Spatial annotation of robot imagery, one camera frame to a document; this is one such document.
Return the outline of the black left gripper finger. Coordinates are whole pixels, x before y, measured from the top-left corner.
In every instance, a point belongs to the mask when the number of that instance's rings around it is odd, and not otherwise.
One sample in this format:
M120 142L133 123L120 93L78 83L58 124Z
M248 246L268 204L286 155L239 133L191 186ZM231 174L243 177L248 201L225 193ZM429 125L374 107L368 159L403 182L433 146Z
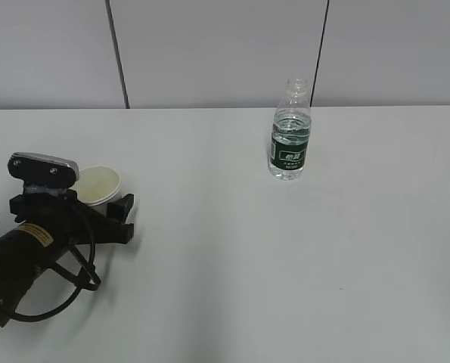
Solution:
M107 204L107 218L118 223L126 223L130 212L134 206L134 194L127 194L118 200Z

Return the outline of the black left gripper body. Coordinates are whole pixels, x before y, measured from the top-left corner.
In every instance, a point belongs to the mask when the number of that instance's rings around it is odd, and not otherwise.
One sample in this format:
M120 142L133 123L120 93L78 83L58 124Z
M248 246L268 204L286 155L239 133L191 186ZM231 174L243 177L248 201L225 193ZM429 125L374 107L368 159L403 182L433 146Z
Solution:
M8 232L10 250L68 250L72 246L127 244L132 223L118 223L76 199L68 191L58 197L46 193L20 194L9 201L18 226Z

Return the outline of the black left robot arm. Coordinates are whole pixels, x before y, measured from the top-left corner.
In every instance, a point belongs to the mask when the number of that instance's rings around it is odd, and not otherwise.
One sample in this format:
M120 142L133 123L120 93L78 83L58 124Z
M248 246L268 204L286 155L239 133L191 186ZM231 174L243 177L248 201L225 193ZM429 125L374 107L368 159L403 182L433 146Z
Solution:
M101 279L95 267L96 246L127 244L135 227L126 220L133 194L111 202L104 214L80 202L76 192L58 197L20 194L9 202L17 227L0 237L0 327L10 320L39 322L66 308L82 290L96 291ZM75 290L56 308L39 314L17 312L36 279L52 270Z

